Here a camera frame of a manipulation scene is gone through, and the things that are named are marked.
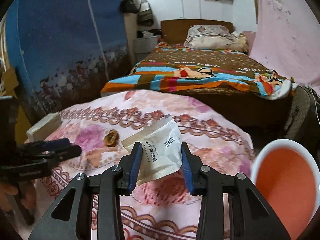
blue wardrobe cover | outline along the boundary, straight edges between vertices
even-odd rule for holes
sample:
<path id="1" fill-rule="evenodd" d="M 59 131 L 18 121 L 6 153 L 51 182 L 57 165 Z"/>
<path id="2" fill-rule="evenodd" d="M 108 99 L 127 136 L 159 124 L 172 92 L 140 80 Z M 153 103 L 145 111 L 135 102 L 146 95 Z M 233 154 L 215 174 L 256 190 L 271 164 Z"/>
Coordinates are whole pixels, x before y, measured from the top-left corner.
<path id="1" fill-rule="evenodd" d="M 6 17 L 8 57 L 19 79 L 18 97 L 32 123 L 98 98 L 107 76 L 130 71 L 120 1 L 12 3 Z"/>

bed frame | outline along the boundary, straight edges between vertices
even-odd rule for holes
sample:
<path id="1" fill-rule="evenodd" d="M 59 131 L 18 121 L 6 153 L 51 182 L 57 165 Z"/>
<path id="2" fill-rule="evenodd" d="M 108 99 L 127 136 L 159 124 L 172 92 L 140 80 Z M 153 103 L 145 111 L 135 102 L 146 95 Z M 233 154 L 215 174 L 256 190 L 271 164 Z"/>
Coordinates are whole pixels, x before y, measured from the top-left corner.
<path id="1" fill-rule="evenodd" d="M 161 21 L 164 41 L 169 44 L 184 43 L 188 30 L 193 25 L 223 25 L 230 32 L 234 31 L 230 22 L 202 19 L 166 20 Z M 275 131 L 283 128 L 292 102 L 291 96 L 270 101 L 229 86 L 189 89 L 174 93 L 200 100 L 240 127 L 272 127 Z"/>

cup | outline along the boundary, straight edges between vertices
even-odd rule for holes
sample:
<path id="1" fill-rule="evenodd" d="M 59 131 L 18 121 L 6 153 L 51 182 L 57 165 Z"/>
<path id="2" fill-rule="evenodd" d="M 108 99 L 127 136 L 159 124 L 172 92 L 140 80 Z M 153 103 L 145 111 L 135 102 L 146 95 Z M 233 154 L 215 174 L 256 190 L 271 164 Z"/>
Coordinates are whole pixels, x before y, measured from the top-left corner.
<path id="1" fill-rule="evenodd" d="M 295 141 L 272 141 L 254 160 L 251 181 L 296 240 L 320 205 L 320 172 L 312 155 Z"/>

pink sheet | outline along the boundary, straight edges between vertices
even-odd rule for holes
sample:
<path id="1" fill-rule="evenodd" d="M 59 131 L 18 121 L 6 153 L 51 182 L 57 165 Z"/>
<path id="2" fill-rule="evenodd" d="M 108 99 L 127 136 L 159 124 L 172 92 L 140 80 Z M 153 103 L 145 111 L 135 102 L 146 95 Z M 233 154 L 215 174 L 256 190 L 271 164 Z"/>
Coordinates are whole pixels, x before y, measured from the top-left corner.
<path id="1" fill-rule="evenodd" d="M 63 123 L 47 139 L 67 137 L 83 152 L 80 157 L 61 163 L 51 177 L 36 181 L 36 221 L 76 174 L 101 174 L 128 154 L 121 145 L 104 145 L 103 138 L 111 129 L 119 132 L 121 141 L 167 114 L 175 119 L 182 139 L 204 164 L 229 175 L 240 171 L 250 174 L 254 157 L 250 136 L 207 105 L 191 97 L 149 90 L 122 92 L 60 113 Z M 137 186 L 131 196 L 122 196 L 120 201 L 126 240 L 195 239 L 201 197 L 189 194 L 181 170 Z M 97 239 L 97 204 L 95 197 L 93 240 Z M 226 214 L 224 231 L 228 237 Z M 19 228 L 24 239 L 30 232 L 31 228 Z"/>
<path id="2" fill-rule="evenodd" d="M 320 24 L 305 0 L 259 0 L 250 57 L 320 94 Z"/>

pillow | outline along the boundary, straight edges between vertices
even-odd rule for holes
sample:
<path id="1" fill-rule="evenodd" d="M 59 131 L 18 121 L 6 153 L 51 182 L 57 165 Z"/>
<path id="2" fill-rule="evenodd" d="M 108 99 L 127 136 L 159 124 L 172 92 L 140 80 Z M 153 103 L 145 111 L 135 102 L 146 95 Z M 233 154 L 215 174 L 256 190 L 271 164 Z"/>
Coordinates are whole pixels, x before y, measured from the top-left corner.
<path id="1" fill-rule="evenodd" d="M 184 45 L 192 49 L 231 49 L 248 52 L 246 36 L 236 32 L 230 34 L 228 29 L 221 25 L 192 26 Z"/>

